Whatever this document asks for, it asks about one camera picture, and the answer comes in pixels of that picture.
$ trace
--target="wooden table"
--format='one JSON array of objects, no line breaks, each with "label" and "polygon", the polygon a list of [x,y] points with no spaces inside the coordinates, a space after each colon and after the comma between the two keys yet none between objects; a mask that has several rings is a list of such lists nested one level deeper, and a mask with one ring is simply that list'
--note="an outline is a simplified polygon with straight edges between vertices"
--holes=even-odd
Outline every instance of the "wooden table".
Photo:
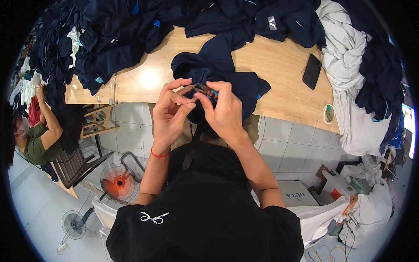
[{"label": "wooden table", "polygon": [[[173,80],[172,59],[181,52],[198,53],[203,44],[214,37],[205,34],[187,39],[184,29],[175,27],[151,54],[144,54],[139,64],[124,69],[103,86],[96,97],[74,76],[67,85],[68,104],[109,104],[114,102],[155,103],[161,88]],[[309,54],[321,59],[317,47],[304,48],[286,39],[284,42],[255,36],[253,43],[233,51],[236,71],[254,71],[272,89],[258,100],[254,114],[283,119],[339,133],[336,121],[323,120],[323,108],[333,103],[332,86],[321,69],[315,90],[302,81]]]}]

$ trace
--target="hand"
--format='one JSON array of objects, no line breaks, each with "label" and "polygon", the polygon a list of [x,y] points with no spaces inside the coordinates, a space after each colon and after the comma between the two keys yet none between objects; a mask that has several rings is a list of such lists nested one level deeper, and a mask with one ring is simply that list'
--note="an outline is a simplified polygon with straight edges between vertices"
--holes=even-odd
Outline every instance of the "hand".
[{"label": "hand", "polygon": [[38,98],[39,104],[45,103],[44,87],[44,85],[40,85],[38,87],[38,91],[36,92],[36,97]]},{"label": "hand", "polygon": [[195,101],[197,99],[184,97],[184,94],[192,89],[192,85],[173,92],[173,89],[191,83],[191,78],[179,78],[165,84],[160,93],[157,104],[153,109],[153,153],[158,156],[167,154],[170,146],[181,136],[186,116],[196,106]]},{"label": "hand", "polygon": [[241,101],[231,92],[231,84],[224,81],[207,82],[207,86],[218,92],[215,109],[210,99],[195,93],[205,110],[205,119],[212,129],[231,147],[247,136],[242,126]]}]

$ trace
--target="red string bracelet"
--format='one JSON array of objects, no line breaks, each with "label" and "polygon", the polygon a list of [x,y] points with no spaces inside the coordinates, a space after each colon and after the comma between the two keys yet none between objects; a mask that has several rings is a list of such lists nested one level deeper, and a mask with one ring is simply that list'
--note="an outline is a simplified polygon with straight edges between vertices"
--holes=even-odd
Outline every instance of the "red string bracelet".
[{"label": "red string bracelet", "polygon": [[169,152],[168,152],[167,154],[165,154],[164,156],[158,156],[158,155],[155,155],[155,154],[153,153],[153,147],[151,147],[150,152],[151,152],[151,155],[152,155],[152,156],[154,156],[154,157],[157,157],[157,158],[165,158],[165,157],[168,157],[168,156],[169,156],[169,154],[170,154],[170,149],[169,149]]}]

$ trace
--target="smartphone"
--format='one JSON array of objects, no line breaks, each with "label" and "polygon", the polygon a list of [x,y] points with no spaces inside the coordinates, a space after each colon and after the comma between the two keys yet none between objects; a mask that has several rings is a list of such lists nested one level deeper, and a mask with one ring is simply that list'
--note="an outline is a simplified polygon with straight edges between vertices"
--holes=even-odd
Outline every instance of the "smartphone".
[{"label": "smartphone", "polygon": [[318,76],[320,75],[321,62],[315,55],[310,54],[308,58],[307,66],[305,67],[303,82],[309,88],[316,88]]}]

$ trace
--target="face mask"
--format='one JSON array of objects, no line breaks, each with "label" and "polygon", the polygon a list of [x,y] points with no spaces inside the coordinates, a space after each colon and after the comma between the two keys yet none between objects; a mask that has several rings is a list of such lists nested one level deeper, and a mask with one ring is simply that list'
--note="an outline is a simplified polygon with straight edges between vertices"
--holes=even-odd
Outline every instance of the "face mask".
[{"label": "face mask", "polygon": [[18,131],[23,130],[23,134],[20,136],[24,136],[28,133],[29,130],[29,120],[26,117],[22,117],[22,125]]}]

